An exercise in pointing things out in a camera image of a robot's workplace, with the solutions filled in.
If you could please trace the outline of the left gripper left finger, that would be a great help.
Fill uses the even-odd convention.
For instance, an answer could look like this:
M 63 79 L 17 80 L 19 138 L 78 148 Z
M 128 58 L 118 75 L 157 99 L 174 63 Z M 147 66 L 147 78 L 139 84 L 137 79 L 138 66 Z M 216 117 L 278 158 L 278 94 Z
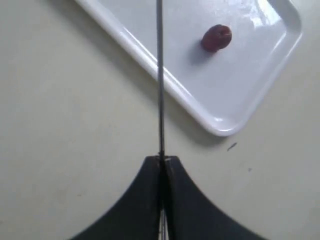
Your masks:
M 160 160 L 147 156 L 122 197 L 73 240 L 157 240 L 160 227 Z

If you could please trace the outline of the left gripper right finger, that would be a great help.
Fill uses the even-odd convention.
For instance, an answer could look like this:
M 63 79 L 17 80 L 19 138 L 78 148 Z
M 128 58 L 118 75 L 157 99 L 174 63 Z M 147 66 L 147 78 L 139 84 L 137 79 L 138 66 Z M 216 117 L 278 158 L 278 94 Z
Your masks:
M 196 186 L 177 156 L 165 162 L 170 240 L 256 240 L 258 235 L 216 207 Z

